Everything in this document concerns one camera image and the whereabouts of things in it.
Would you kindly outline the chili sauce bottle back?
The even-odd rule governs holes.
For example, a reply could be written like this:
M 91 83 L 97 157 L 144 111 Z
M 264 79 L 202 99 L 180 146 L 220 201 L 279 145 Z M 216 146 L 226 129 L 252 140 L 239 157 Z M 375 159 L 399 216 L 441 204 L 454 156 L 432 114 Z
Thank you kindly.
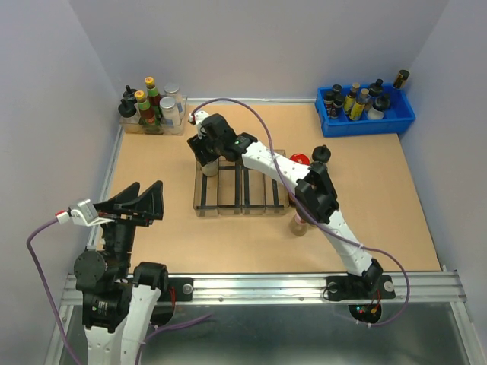
M 161 118 L 161 109 L 160 109 L 161 95 L 155 84 L 154 78 L 151 76 L 146 77 L 145 86 L 148 92 L 148 99 L 151 104 L 151 107 L 154 110 L 155 115 L 158 118 Z

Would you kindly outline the silver lid jar front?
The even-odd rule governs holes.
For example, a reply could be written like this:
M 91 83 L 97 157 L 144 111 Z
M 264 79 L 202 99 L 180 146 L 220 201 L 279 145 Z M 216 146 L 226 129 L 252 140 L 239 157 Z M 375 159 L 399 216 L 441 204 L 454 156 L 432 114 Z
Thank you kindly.
M 180 112 L 177 102 L 173 97 L 162 97 L 159 102 L 159 107 L 162 112 L 163 125 L 170 127 L 181 126 Z

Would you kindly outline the white powder jar black lid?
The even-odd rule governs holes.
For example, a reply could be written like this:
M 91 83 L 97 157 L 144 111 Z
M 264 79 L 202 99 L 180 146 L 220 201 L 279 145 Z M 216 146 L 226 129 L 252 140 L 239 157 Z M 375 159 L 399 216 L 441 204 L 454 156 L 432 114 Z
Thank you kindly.
M 207 163 L 205 166 L 201 166 L 202 173 L 207 177 L 213 177 L 218 175 L 218 160 L 214 160 Z

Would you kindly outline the black knob bottle front left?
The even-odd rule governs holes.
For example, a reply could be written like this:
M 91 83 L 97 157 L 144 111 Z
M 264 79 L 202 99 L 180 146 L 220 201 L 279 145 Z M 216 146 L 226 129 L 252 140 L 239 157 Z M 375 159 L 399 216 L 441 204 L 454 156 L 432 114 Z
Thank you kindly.
M 139 116 L 134 103 L 121 99 L 118 105 L 118 111 L 123 123 L 138 124 Z

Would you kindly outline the silver lid jar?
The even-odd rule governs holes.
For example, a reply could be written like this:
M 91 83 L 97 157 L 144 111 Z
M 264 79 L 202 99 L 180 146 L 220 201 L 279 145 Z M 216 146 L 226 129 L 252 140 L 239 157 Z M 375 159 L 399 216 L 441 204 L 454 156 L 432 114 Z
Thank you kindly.
M 179 113 L 182 113 L 184 111 L 183 95 L 181 94 L 179 84 L 174 83 L 174 82 L 166 83 L 164 85 L 164 92 L 167 96 L 173 97 L 175 99 Z
M 170 127 L 181 126 L 180 112 L 177 102 L 173 97 L 162 97 L 159 102 L 159 107 L 162 112 L 163 125 Z

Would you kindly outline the black knob bottle back left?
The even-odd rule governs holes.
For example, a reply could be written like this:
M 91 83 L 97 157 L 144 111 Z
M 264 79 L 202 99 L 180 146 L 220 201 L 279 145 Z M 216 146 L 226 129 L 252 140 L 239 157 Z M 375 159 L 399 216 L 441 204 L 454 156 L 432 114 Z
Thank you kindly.
M 136 91 L 137 90 L 135 88 L 131 88 L 129 85 L 126 85 L 123 92 L 123 99 L 132 104 L 137 104 L 137 99 L 135 97 Z

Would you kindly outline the pink lid spice jar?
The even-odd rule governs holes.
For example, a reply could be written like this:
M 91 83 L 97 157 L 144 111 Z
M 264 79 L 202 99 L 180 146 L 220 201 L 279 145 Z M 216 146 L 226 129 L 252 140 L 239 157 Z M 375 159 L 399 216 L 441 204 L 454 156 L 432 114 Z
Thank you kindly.
M 291 232 L 295 236 L 304 236 L 309 228 L 309 223 L 306 222 L 298 213 L 294 214 L 289 224 Z

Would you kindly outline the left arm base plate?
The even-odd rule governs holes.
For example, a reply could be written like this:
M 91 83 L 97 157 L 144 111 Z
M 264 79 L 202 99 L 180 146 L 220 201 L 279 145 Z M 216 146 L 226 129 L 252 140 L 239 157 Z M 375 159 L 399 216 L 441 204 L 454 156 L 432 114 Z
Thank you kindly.
M 194 279 L 188 276 L 170 276 L 168 289 L 158 299 L 159 303 L 169 303 L 171 292 L 175 293 L 177 302 L 191 302 L 193 300 Z

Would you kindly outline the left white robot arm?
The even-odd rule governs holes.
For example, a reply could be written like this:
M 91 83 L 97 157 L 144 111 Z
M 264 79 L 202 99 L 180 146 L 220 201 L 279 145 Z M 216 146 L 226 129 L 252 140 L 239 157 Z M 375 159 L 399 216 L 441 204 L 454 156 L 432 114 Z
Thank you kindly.
M 143 262 L 128 278 L 137 227 L 164 216 L 163 183 L 145 191 L 134 182 L 105 202 L 85 200 L 68 214 L 79 226 L 102 229 L 101 249 L 86 249 L 74 263 L 75 288 L 82 294 L 82 324 L 89 364 L 124 364 L 137 354 L 157 300 L 169 292 L 164 264 Z

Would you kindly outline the chili sauce bottle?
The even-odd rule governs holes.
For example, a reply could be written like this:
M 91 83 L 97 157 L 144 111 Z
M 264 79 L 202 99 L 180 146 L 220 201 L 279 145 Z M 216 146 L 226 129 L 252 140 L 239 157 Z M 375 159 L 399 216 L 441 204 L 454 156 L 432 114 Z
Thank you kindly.
M 148 92 L 148 99 L 151 104 L 151 107 L 154 110 L 155 115 L 158 118 L 161 118 L 161 109 L 160 109 L 161 95 L 155 84 L 154 78 L 151 76 L 146 77 L 145 86 Z
M 138 109 L 143 123 L 145 125 L 157 125 L 157 117 L 145 92 L 143 90 L 137 90 L 134 96 L 138 103 Z

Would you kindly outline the chili sauce bottle front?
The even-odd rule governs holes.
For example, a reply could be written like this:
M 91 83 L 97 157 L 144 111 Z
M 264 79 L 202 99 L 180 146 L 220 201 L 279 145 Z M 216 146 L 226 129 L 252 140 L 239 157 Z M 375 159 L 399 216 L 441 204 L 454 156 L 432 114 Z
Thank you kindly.
M 143 90 L 137 90 L 134 96 L 138 103 L 138 109 L 143 123 L 145 125 L 157 125 L 157 117 L 145 92 Z

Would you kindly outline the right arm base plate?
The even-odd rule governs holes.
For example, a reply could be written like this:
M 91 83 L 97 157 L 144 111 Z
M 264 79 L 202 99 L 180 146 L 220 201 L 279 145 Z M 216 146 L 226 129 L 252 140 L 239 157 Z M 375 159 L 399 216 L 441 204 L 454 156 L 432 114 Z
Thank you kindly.
M 353 275 L 333 275 L 326 278 L 326 293 L 330 301 L 372 300 L 380 294 L 381 299 L 394 299 L 396 293 L 392 278 L 381 275 L 376 284 L 367 286 Z

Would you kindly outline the aluminium rail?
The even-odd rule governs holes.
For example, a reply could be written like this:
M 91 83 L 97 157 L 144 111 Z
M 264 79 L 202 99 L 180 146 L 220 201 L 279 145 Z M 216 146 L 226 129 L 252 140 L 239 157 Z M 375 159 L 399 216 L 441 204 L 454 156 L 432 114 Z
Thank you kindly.
M 332 304 L 326 278 L 345 273 L 304 274 L 181 274 L 194 279 L 193 300 L 185 306 Z M 449 303 L 466 301 L 459 275 L 454 271 L 390 272 L 396 297 L 383 304 Z

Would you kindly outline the black knob lid bottle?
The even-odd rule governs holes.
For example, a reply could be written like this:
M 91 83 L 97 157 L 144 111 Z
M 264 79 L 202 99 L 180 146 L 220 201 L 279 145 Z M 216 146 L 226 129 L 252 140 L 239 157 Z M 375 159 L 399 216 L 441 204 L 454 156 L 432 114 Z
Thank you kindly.
M 325 145 L 319 145 L 312 151 L 312 161 L 327 164 L 331 158 L 331 150 Z

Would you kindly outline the red lid sauce jar back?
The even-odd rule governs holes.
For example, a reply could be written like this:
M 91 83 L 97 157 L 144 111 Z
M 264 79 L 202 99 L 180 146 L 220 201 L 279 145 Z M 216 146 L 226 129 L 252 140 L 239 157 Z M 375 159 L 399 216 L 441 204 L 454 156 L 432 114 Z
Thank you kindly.
M 296 153 L 290 156 L 290 159 L 296 163 L 310 165 L 310 158 L 306 154 Z

